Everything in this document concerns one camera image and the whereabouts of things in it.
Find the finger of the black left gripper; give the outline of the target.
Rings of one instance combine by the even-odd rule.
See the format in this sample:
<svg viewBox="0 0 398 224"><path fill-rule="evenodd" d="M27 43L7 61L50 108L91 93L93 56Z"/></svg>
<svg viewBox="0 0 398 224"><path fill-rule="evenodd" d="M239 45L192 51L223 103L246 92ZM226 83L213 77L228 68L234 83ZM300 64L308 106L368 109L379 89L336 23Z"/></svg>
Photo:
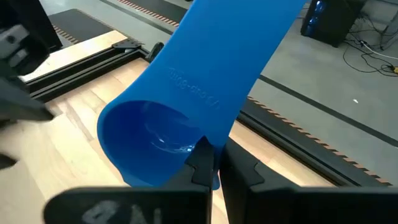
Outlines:
<svg viewBox="0 0 398 224"><path fill-rule="evenodd" d="M0 120L50 121L53 114L26 92L0 78Z"/></svg>
<svg viewBox="0 0 398 224"><path fill-rule="evenodd" d="M17 161L7 155L0 154L0 170L7 169L15 165Z"/></svg>

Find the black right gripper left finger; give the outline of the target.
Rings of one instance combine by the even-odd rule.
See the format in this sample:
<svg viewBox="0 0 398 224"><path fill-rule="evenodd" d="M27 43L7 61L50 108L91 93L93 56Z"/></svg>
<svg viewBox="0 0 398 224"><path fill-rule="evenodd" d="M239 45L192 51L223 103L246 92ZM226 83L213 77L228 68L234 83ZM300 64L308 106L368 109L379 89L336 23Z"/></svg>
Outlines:
<svg viewBox="0 0 398 224"><path fill-rule="evenodd" d="M210 224L214 148L206 137L160 187L79 187L44 207L45 224Z"/></svg>

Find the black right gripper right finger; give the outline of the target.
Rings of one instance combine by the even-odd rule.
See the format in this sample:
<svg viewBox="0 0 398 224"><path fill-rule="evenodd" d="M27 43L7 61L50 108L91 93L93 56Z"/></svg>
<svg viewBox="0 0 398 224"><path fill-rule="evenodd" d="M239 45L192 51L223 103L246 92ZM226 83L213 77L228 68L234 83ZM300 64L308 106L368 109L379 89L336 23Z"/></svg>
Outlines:
<svg viewBox="0 0 398 224"><path fill-rule="evenodd" d="M229 224L398 224L398 189L301 187L229 140L220 180Z"/></svg>

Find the blue measuring cup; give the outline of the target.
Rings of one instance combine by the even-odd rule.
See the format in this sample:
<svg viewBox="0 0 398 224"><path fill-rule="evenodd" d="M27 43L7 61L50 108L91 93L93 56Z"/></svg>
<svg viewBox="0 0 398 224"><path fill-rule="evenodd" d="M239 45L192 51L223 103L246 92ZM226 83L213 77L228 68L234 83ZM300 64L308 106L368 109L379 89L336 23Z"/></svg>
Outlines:
<svg viewBox="0 0 398 224"><path fill-rule="evenodd" d="M149 66L98 118L125 183L157 187L201 138L218 167L234 120L306 0L193 0Z"/></svg>

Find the black hazard-striped floor mat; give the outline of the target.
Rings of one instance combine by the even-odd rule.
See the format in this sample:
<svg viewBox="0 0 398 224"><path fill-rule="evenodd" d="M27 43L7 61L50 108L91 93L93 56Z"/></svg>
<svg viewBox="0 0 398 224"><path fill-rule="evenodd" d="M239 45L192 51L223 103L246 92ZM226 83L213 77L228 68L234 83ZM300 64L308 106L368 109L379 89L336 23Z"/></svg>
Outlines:
<svg viewBox="0 0 398 224"><path fill-rule="evenodd" d="M186 9L164 0L117 0L134 10L143 12L162 22L178 27Z"/></svg>
<svg viewBox="0 0 398 224"><path fill-rule="evenodd" d="M57 35L72 44L113 31L111 27L78 9L49 15L49 20Z"/></svg>
<svg viewBox="0 0 398 224"><path fill-rule="evenodd" d="M247 97L237 120L337 186L392 184L266 105Z"/></svg>

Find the black computer tower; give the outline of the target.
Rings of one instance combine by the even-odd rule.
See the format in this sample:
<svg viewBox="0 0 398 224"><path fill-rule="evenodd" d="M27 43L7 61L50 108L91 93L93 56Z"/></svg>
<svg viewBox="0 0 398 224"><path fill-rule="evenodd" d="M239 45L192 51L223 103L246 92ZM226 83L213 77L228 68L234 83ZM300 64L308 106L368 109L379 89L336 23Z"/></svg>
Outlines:
<svg viewBox="0 0 398 224"><path fill-rule="evenodd" d="M311 0L300 33L333 47L347 36L368 0Z"/></svg>

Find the black table frame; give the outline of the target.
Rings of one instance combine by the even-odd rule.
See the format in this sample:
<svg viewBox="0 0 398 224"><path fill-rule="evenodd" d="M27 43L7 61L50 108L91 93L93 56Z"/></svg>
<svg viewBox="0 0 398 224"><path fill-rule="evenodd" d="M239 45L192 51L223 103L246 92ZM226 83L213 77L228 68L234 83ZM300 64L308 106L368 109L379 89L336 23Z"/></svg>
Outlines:
<svg viewBox="0 0 398 224"><path fill-rule="evenodd" d="M31 97L48 102L134 59L145 59L148 53L140 42L124 39L104 50L33 78L27 82L27 86Z"/></svg>

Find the black frame clamp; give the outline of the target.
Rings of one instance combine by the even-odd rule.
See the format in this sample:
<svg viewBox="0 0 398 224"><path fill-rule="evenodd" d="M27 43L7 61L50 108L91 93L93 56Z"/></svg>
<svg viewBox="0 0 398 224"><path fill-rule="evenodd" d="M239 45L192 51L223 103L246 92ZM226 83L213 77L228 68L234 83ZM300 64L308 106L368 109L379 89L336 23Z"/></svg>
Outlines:
<svg viewBox="0 0 398 224"><path fill-rule="evenodd" d="M156 43L153 46L152 50L145 57L145 60L147 62L151 63L156 58L156 56L159 54L159 52L163 49L163 47L164 47L164 43L162 43L162 42Z"/></svg>

